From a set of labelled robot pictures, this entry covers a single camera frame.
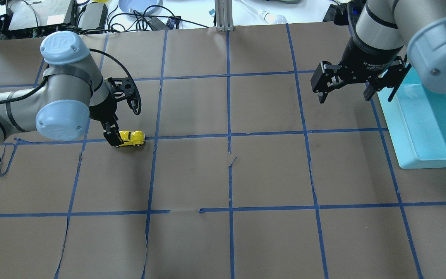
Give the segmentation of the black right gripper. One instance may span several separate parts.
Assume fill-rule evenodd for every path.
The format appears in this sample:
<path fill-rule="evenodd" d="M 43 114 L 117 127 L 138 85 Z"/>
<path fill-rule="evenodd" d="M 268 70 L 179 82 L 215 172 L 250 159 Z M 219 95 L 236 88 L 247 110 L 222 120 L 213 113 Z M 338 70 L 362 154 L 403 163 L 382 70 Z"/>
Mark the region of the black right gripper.
<path fill-rule="evenodd" d="M 311 78 L 312 91 L 317 94 L 320 103 L 324 103 L 333 90 L 348 84 L 364 83 L 364 99 L 369 102 L 375 93 L 382 90 L 382 83 L 375 76 L 385 72 L 402 47 L 383 50 L 375 49 L 363 42 L 349 39 L 345 52 L 338 65 L 320 61 Z"/>

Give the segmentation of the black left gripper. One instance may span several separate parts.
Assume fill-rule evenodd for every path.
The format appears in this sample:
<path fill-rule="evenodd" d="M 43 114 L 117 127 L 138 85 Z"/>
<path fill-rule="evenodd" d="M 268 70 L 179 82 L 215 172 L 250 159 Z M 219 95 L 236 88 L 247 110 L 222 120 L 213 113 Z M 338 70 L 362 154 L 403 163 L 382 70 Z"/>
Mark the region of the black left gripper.
<path fill-rule="evenodd" d="M 89 104 L 89 117 L 104 123 L 104 138 L 111 146 L 122 145 L 122 136 L 117 125 L 117 102 L 107 87 L 95 91 Z"/>

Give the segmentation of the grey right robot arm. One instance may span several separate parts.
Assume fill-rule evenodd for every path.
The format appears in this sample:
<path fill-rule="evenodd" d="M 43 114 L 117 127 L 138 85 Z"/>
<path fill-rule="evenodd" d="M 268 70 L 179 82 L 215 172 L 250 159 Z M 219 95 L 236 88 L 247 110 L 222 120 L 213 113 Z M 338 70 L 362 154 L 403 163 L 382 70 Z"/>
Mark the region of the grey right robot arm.
<path fill-rule="evenodd" d="M 367 0 L 348 23 L 340 62 L 320 62 L 311 78 L 321 104 L 333 90 L 361 83 L 366 101 L 391 88 L 391 102 L 410 70 L 426 89 L 446 94 L 446 0 Z"/>

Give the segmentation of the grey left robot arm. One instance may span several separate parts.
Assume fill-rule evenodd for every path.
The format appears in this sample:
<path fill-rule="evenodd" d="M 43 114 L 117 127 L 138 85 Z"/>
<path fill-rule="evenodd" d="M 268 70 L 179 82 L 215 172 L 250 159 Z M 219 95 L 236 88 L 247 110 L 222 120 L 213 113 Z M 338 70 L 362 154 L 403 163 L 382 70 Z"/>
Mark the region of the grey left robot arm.
<path fill-rule="evenodd" d="M 13 134 L 34 131 L 53 141 L 74 141 L 90 119 L 101 123 L 110 145 L 120 145 L 113 87 L 82 38 L 55 32 L 39 49 L 48 64 L 42 82 L 32 90 L 0 93 L 0 145 Z"/>

